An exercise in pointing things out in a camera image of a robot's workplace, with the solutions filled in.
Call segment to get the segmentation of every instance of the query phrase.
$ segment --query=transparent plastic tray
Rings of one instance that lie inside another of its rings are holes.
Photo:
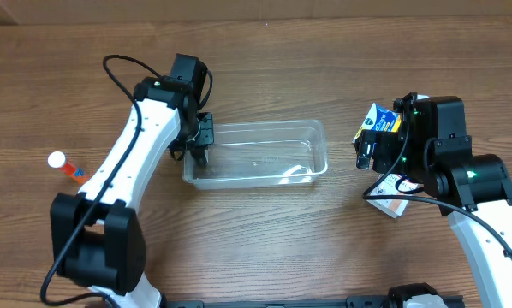
[[[215,124],[206,167],[186,155],[182,178],[198,189],[309,183],[328,169],[317,120]]]

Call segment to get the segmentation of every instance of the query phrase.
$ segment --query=black motor joint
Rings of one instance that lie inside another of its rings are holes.
[[[201,98],[206,76],[209,75],[208,93]],[[170,143],[170,154],[175,160],[182,160],[188,153],[194,161],[206,166],[206,150],[214,143],[212,114],[200,112],[212,89],[211,72],[195,56],[176,54],[169,76],[146,77],[134,88],[138,101],[145,98],[165,102],[170,108],[177,108],[180,116],[180,132]]]
[[[512,204],[512,181],[502,160],[473,155],[461,98],[417,98],[411,92],[394,101],[393,110],[402,114],[398,132],[361,132],[354,145],[357,168],[369,169],[373,160],[374,171],[405,175],[423,184],[428,195],[469,211],[496,200]],[[443,216],[451,212],[440,210]]]

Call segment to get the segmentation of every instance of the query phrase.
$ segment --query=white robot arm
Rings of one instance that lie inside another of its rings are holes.
[[[154,73],[134,89],[134,95],[116,80],[106,62],[119,58],[136,62]],[[47,305],[65,305],[87,297],[102,297],[114,306],[157,308],[163,295],[143,273],[146,243],[138,223],[140,200],[164,151],[172,157],[186,152],[196,163],[207,162],[206,148],[213,143],[212,116],[200,113],[212,88],[212,75],[193,56],[176,55],[170,76],[161,76],[144,63],[126,56],[104,59],[104,69],[133,102],[130,116],[109,156],[77,195],[59,193],[51,206],[55,263],[41,287]],[[205,77],[208,93],[201,99]],[[85,226],[104,225],[104,233]],[[61,302],[46,298],[55,271],[87,293]]]
[[[478,204],[474,215],[487,222],[512,249],[512,205],[506,200]],[[512,307],[512,261],[482,226],[458,212],[448,214],[467,256],[483,307]]]
[[[126,203],[126,208],[132,208],[136,213],[140,210],[140,200],[159,159],[180,132],[178,109],[172,109],[167,104],[152,99],[144,99],[139,102],[139,106],[143,119],[143,132],[112,181],[112,187],[108,188],[101,201],[105,204],[114,204],[117,200],[122,200]],[[86,200],[94,200],[102,188],[102,183],[117,165],[121,154],[125,152],[134,134],[135,119],[136,111],[133,107],[127,125],[111,149],[110,155],[91,180],[79,190],[79,193],[86,193]],[[162,301],[162,294],[150,284],[146,274],[142,274],[133,291],[124,295],[116,294],[105,287],[91,286],[90,288],[93,292],[108,294],[120,307],[158,308]]]

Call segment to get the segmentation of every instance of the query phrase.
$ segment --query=black cable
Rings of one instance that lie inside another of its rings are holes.
[[[131,101],[131,103],[134,106],[134,109],[136,110],[136,129],[134,130],[133,138],[130,140],[130,143],[128,144],[127,149],[125,152],[123,152],[121,158],[117,162],[117,165],[113,170],[111,170],[110,176],[104,181],[104,184],[102,185],[102,189],[100,189],[100,192],[96,196],[96,198],[92,201],[91,206],[86,211],[85,215],[79,220],[79,223],[74,229],[74,232],[72,232],[71,236],[69,237],[66,244],[62,247],[62,250],[60,253],[58,253],[58,256],[55,258],[54,264],[51,266],[51,269],[49,269],[49,272],[47,273],[47,276],[43,280],[43,285],[41,285],[41,291],[39,293],[39,297],[41,298],[41,302],[43,302],[45,305],[48,306],[60,306],[60,305],[67,305],[71,304],[75,301],[81,300],[81,299],[87,299],[91,297],[100,297],[102,299],[107,300],[111,303],[113,307],[118,307],[117,303],[109,297],[105,293],[85,293],[82,295],[74,296],[70,299],[60,300],[60,301],[49,301],[47,299],[47,289],[49,288],[49,284],[51,283],[52,276],[57,272],[58,266],[63,262],[64,258],[66,257],[66,254],[68,253],[69,248],[74,243],[77,236],[79,236],[80,231],[85,227],[86,222],[92,217],[92,213],[96,210],[98,207],[98,204],[100,203],[100,200],[105,194],[105,191],[110,187],[111,182],[113,181],[113,178],[115,178],[117,172],[121,168],[121,166],[125,163],[127,160],[128,154],[130,154],[131,150],[134,148],[134,144],[136,143],[136,140],[138,139],[138,136],[140,135],[140,132],[142,130],[142,112],[140,111],[140,106],[136,102],[136,99],[134,99],[134,96],[127,90],[127,88],[117,80],[117,78],[111,73],[110,69],[108,68],[107,62],[110,59],[122,59],[130,62],[134,62],[136,64],[139,64],[143,68],[147,69],[148,71],[152,72],[152,74],[156,75],[157,77],[160,77],[159,73],[157,73],[153,68],[150,68],[146,64],[144,64],[141,61],[138,61],[134,58],[131,58],[129,56],[120,56],[120,55],[109,55],[104,58],[102,61],[102,66],[104,67],[105,72],[110,76],[111,80],[115,82],[117,86],[127,95],[128,99]]]
[[[404,150],[406,150],[407,148],[407,143],[408,143],[408,136],[410,134],[410,125],[408,125],[407,127],[407,134],[404,136],[404,143],[402,144],[402,148],[401,148],[401,152],[399,153],[399,156],[396,158],[395,162],[391,165],[390,169],[387,170],[386,173],[384,173],[384,175],[382,175],[382,177],[380,177],[377,181],[374,182],[374,184],[370,185],[370,187],[368,187],[363,193],[362,193],[362,196],[363,198],[369,194],[372,190],[374,190],[374,188],[378,187],[380,184],[382,184],[383,181],[385,181],[385,179],[390,176],[391,172],[393,172],[393,169],[396,167],[396,165],[401,161],[401,158],[402,158],[402,155],[404,154]]]
[[[468,212],[468,211],[466,211],[464,209],[461,209],[461,208],[459,208],[459,207],[457,207],[455,205],[447,204],[445,202],[438,201],[438,200],[433,199],[433,198],[425,198],[425,197],[417,197],[417,196],[381,195],[381,196],[363,196],[362,198],[364,200],[408,200],[408,201],[419,201],[419,202],[424,202],[424,203],[428,203],[428,204],[438,205],[439,207],[456,211],[456,212],[458,212],[458,213],[460,213],[460,214],[462,214],[462,215],[464,215],[464,216],[474,220],[476,223],[478,223],[483,228],[485,228],[486,231],[488,231],[499,242],[499,244],[503,247],[506,256],[510,257],[511,261],[512,261],[512,249],[511,249],[511,247],[509,247],[507,242],[502,238],[502,236],[500,234],[498,234],[496,232],[496,230],[494,230],[494,228],[492,228],[488,223],[486,223],[485,221],[480,219],[478,216],[476,216],[476,215],[474,215],[474,214],[472,214],[472,213],[470,213],[470,212]]]
[[[211,70],[207,69],[206,73],[208,74],[208,79],[210,81],[210,84],[208,86],[208,91],[206,92],[205,97],[203,99],[201,99],[201,103],[199,104],[199,110],[202,110],[203,107],[205,107],[206,101],[208,101],[208,98],[211,96],[212,84],[214,83],[214,77],[212,76]]]
[[[424,187],[418,187],[418,188],[415,188],[415,189],[411,189],[409,191],[402,191],[400,190],[399,188],[401,187],[401,184],[407,179],[408,177],[406,175],[403,175],[401,176],[401,178],[399,180],[397,180],[397,182],[395,183],[395,189],[399,192],[399,193],[404,193],[404,194],[416,194],[416,193],[422,193],[424,191]]]
[[[429,168],[432,167],[435,163],[433,163],[431,166],[429,165],[429,162],[427,161],[427,152],[429,151],[429,146],[432,142],[437,141],[437,138],[430,137],[426,144],[424,145],[424,169],[426,170],[426,173],[429,173]]]

